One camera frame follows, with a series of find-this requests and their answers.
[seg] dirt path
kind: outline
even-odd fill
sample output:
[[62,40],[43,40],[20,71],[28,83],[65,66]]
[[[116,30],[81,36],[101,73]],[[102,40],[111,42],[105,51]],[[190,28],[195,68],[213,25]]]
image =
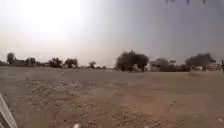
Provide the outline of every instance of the dirt path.
[[0,67],[19,128],[223,128],[223,75]]

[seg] green tree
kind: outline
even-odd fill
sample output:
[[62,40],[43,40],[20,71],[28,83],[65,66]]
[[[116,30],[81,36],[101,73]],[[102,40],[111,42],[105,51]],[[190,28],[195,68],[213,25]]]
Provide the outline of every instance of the green tree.
[[62,63],[63,61],[60,60],[58,57],[52,58],[51,60],[48,61],[50,67],[53,68],[62,68]]
[[210,53],[204,53],[204,54],[197,54],[195,56],[187,58],[185,61],[185,65],[189,67],[197,67],[197,66],[205,67],[207,64],[214,61],[215,60],[213,59]]
[[7,54],[7,62],[9,64],[13,64],[14,60],[16,60],[16,56],[14,53],[10,52]]
[[90,68],[95,68],[96,62],[95,61],[91,61],[89,62],[89,67]]
[[121,71],[132,71],[133,66],[137,65],[142,71],[144,71],[145,66],[148,64],[148,57],[144,54],[135,53],[133,50],[130,52],[123,52],[116,62],[116,69]]
[[35,66],[36,59],[34,57],[29,57],[25,60],[26,66]]
[[166,3],[167,2],[175,2],[176,0],[166,0]]
[[72,68],[73,65],[78,67],[78,60],[77,59],[67,59],[64,63],[68,68]]

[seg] dirt ground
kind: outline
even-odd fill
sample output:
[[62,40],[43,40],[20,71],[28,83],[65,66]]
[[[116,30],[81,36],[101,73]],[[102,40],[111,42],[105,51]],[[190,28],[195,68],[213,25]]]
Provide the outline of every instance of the dirt ground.
[[0,67],[19,128],[223,128],[224,74]]

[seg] tree line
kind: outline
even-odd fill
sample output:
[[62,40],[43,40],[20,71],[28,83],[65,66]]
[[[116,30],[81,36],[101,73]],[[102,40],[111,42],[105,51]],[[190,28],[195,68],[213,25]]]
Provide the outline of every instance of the tree line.
[[[134,71],[136,69],[140,71],[145,71],[146,66],[149,64],[149,57],[142,53],[137,53],[133,50],[129,52],[123,52],[116,59],[114,69],[120,71]],[[185,64],[175,65],[175,60],[167,60],[165,58],[158,58],[155,60],[157,63],[157,67],[160,68],[160,71],[189,71],[191,68],[202,66],[203,68],[211,62],[215,62],[210,53],[201,53],[195,56],[191,56],[186,59]],[[0,65],[8,64],[8,65],[16,65],[17,62],[21,62],[22,65],[27,67],[53,67],[53,68],[84,68],[84,66],[78,65],[78,60],[76,58],[68,58],[64,62],[58,57],[50,59],[48,62],[41,63],[37,61],[34,57],[28,57],[26,60],[18,60],[14,53],[10,52],[7,54],[7,63],[0,61]],[[103,68],[103,67],[95,67],[96,62],[91,61],[86,68]]]

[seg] building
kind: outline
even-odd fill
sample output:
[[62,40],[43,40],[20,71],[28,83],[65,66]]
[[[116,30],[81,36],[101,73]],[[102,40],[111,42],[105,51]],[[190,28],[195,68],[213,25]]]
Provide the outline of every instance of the building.
[[24,60],[14,60],[13,61],[13,66],[24,67],[25,66],[25,61]]

